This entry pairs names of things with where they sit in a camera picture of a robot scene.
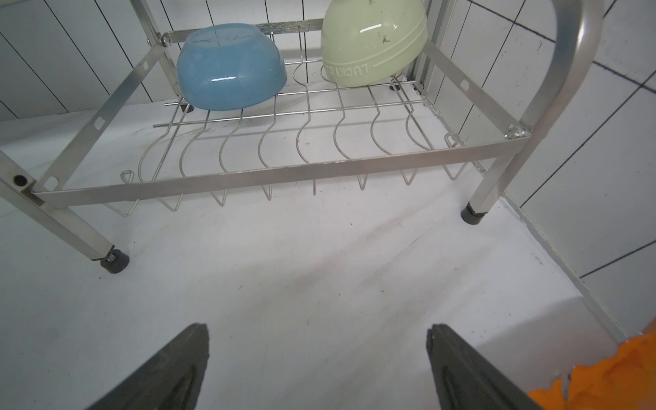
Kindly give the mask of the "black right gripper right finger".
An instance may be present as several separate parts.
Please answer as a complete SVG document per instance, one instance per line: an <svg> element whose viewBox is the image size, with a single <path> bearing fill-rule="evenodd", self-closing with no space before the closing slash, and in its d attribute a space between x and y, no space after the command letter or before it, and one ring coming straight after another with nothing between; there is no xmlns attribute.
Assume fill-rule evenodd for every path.
<svg viewBox="0 0 656 410"><path fill-rule="evenodd" d="M442 409L540 408L449 326L428 329L426 351Z"/></svg>

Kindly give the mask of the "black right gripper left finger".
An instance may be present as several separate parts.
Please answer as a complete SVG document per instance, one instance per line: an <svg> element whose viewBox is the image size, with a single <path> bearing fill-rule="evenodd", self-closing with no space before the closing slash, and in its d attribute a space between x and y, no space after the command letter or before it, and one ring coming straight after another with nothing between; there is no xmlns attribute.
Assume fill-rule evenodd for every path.
<svg viewBox="0 0 656 410"><path fill-rule="evenodd" d="M192 324L91 409L194 409L209 359L209 332Z"/></svg>

